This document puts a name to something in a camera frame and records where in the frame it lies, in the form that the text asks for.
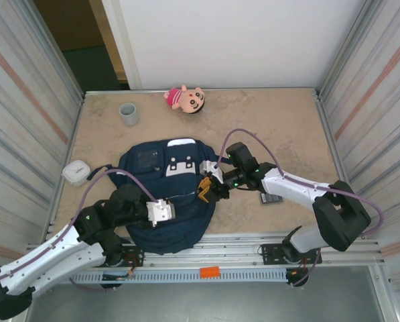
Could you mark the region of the navy blue backpack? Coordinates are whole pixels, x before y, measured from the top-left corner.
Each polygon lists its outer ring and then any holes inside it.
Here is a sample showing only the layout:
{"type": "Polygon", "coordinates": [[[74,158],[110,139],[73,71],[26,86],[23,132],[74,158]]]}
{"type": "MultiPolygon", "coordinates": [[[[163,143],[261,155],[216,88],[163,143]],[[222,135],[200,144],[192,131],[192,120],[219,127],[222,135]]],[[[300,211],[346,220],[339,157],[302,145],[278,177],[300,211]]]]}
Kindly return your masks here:
{"type": "Polygon", "coordinates": [[[145,252],[176,253],[192,248],[204,235],[215,204],[200,200],[196,190],[204,160],[217,161],[214,150],[192,138],[145,142],[131,147],[118,166],[106,164],[117,190],[124,184],[137,185],[151,200],[174,204],[176,218],[153,227],[126,226],[134,244],[145,252]]]}

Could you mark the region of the black calculator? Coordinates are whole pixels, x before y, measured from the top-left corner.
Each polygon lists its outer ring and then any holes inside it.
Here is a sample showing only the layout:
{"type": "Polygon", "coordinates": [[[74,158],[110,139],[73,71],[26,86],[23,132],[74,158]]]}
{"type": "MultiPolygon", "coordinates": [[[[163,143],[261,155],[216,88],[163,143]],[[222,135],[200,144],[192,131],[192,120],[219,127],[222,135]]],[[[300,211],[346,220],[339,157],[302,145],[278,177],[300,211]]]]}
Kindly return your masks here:
{"type": "Polygon", "coordinates": [[[283,198],[278,195],[270,195],[268,193],[260,193],[259,200],[262,205],[270,205],[283,202],[283,198]]]}

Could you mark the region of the white square container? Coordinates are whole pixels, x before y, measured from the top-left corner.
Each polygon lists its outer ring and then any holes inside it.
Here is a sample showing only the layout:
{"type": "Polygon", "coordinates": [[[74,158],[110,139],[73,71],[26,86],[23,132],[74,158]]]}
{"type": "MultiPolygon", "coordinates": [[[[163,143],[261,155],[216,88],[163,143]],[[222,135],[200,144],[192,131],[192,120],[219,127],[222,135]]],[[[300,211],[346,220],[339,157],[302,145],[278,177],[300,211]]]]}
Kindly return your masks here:
{"type": "Polygon", "coordinates": [[[73,186],[80,186],[87,181],[90,167],[81,160],[75,160],[66,165],[62,170],[62,176],[73,186]]]}

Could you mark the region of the plush doll in pink shirt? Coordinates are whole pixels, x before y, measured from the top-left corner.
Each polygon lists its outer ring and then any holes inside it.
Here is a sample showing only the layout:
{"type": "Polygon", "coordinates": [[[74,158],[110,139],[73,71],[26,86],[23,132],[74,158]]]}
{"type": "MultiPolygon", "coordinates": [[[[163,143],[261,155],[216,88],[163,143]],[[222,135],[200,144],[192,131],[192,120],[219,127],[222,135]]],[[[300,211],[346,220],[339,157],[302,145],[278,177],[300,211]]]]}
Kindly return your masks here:
{"type": "Polygon", "coordinates": [[[199,113],[205,104],[205,94],[200,87],[189,89],[182,85],[166,91],[163,96],[173,110],[181,109],[187,114],[199,113]]]}

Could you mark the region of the grey cup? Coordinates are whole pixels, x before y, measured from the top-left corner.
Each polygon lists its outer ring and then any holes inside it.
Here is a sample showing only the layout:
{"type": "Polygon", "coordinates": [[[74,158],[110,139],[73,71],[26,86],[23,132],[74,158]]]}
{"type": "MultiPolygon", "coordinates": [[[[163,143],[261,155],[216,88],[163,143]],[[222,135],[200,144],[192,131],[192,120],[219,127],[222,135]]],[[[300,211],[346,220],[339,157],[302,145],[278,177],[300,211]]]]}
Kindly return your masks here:
{"type": "Polygon", "coordinates": [[[119,107],[119,114],[123,123],[127,126],[137,125],[139,122],[139,114],[137,108],[132,103],[125,103],[119,107]]]}

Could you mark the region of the aluminium rail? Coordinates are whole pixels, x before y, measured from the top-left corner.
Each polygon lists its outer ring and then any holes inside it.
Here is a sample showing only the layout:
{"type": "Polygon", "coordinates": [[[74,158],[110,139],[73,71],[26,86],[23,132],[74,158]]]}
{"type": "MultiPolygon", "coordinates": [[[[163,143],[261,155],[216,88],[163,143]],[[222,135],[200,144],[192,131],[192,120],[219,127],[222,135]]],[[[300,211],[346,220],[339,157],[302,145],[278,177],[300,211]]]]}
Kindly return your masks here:
{"type": "MultiPolygon", "coordinates": [[[[143,267],[157,269],[191,269],[210,266],[250,268],[263,265],[260,246],[276,244],[285,233],[206,234],[193,247],[176,254],[144,253],[143,267]]],[[[357,239],[345,252],[331,248],[321,251],[323,266],[383,265],[384,257],[374,239],[357,239]]]]}

